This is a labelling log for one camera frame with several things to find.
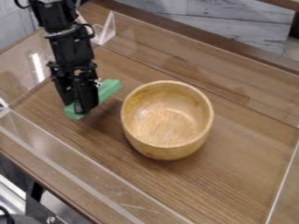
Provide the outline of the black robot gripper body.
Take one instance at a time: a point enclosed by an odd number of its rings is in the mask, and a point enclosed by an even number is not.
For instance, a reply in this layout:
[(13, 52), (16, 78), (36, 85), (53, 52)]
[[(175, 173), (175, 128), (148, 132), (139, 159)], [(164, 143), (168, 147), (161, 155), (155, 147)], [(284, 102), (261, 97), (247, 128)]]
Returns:
[(59, 88), (96, 86), (96, 64), (91, 39), (95, 34), (87, 29), (67, 29), (49, 32), (45, 38), (51, 43), (53, 61), (47, 63), (51, 78)]

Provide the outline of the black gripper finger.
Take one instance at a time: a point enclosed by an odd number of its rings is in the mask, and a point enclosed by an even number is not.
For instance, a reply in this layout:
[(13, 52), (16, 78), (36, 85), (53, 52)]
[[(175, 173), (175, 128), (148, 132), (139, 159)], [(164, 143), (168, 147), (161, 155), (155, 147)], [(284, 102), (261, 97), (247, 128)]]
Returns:
[(93, 80), (75, 79), (72, 82), (75, 90), (75, 113), (87, 114), (99, 105), (99, 88)]
[(75, 93), (72, 88), (72, 80), (65, 77), (52, 78), (56, 90), (65, 106), (73, 103)]

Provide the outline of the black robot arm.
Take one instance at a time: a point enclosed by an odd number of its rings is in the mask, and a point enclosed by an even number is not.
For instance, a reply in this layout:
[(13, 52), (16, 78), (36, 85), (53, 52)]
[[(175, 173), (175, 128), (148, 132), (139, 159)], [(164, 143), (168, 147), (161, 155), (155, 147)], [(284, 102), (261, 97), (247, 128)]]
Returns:
[(55, 84), (65, 106), (73, 107), (73, 113), (87, 114), (99, 105), (97, 64), (91, 40), (95, 32), (92, 26), (77, 22), (75, 0), (28, 0), (21, 5), (13, 0), (20, 9), (30, 8), (38, 26), (45, 30), (53, 61), (47, 63), (51, 69), (51, 80)]

